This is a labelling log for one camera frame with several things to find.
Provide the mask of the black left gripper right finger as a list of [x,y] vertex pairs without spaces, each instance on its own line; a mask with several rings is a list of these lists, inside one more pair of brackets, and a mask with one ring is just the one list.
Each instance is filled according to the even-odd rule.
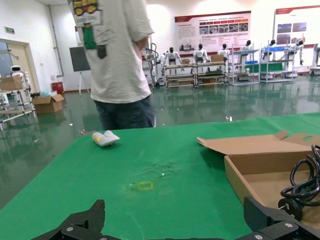
[[243,216],[252,233],[240,240],[319,240],[320,231],[297,221],[284,210],[261,205],[252,196],[243,199]]

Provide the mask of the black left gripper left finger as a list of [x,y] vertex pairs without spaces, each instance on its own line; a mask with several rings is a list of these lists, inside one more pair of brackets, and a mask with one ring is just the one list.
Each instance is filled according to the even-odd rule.
[[57,228],[35,240],[100,240],[103,238],[106,204],[98,199],[88,210],[70,214]]

